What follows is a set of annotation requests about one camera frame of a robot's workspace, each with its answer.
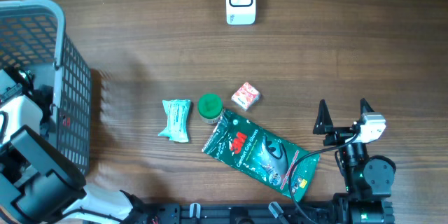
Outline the red white tissue pack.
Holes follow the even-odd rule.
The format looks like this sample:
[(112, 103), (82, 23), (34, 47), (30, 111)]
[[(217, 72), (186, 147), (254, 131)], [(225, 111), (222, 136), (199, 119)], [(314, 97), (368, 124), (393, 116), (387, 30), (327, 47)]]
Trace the red white tissue pack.
[(239, 105), (242, 109), (247, 111), (252, 105), (254, 105), (261, 93), (253, 87), (249, 82), (245, 82), (231, 97), (231, 100)]

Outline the teal wet wipes pack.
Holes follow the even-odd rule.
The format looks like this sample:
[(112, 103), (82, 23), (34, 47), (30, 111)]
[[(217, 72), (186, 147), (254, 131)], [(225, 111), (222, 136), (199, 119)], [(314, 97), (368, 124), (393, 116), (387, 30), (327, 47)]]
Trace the teal wet wipes pack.
[(191, 101), (189, 99), (163, 100), (162, 105), (167, 116), (167, 126), (158, 134), (168, 137), (170, 141), (188, 143), (188, 114)]

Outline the green 3M gloves package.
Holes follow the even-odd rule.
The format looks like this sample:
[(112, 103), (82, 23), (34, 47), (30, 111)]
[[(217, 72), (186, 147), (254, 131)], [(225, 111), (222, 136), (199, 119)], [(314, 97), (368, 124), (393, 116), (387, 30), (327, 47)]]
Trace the green 3M gloves package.
[(307, 150), (230, 110), (223, 112), (202, 151), (298, 202), (320, 160), (313, 155), (292, 170)]

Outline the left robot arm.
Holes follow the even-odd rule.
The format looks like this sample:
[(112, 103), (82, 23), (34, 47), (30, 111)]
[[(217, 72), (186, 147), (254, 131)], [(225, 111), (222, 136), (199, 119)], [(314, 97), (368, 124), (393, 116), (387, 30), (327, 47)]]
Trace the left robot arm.
[(135, 195), (87, 184), (84, 175), (47, 140), (53, 88), (34, 88), (33, 76), (1, 70), (1, 218), (7, 223), (148, 223)]

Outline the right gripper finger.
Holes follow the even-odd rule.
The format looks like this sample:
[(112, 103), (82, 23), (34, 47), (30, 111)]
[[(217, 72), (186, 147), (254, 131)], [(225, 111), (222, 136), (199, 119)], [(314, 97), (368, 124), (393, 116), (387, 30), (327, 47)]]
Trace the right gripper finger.
[(364, 113), (373, 113), (374, 110), (373, 108), (369, 105), (369, 103), (367, 102), (367, 100), (365, 98), (362, 98), (360, 100), (360, 114), (364, 114)]
[(333, 132), (333, 121), (330, 117), (326, 101), (322, 99), (319, 102), (318, 115), (313, 128), (313, 134), (330, 134), (331, 132)]

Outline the green lid jar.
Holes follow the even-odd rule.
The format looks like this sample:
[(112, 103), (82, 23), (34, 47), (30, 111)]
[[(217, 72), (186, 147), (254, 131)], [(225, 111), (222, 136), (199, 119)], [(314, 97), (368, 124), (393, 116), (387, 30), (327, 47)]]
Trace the green lid jar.
[(203, 122), (215, 124), (223, 113), (223, 103), (217, 94), (207, 93), (199, 98), (197, 110)]

